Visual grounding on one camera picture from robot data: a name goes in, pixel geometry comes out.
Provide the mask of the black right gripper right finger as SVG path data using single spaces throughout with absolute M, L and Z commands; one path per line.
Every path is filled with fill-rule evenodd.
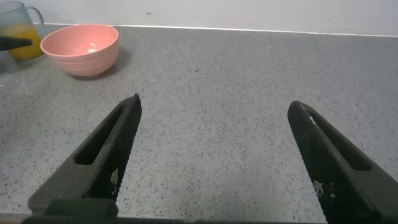
M 328 223 L 397 223 L 397 181 L 309 105 L 287 117 Z

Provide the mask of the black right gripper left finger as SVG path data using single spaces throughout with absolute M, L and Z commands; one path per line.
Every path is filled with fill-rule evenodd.
M 32 214 L 55 199 L 116 201 L 141 114 L 138 94 L 122 100 L 28 199 Z

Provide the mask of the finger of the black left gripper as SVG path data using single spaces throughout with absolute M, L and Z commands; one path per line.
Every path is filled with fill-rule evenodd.
M 0 36 L 0 51 L 7 51 L 21 47 L 32 45 L 31 39 L 23 39 L 18 37 Z

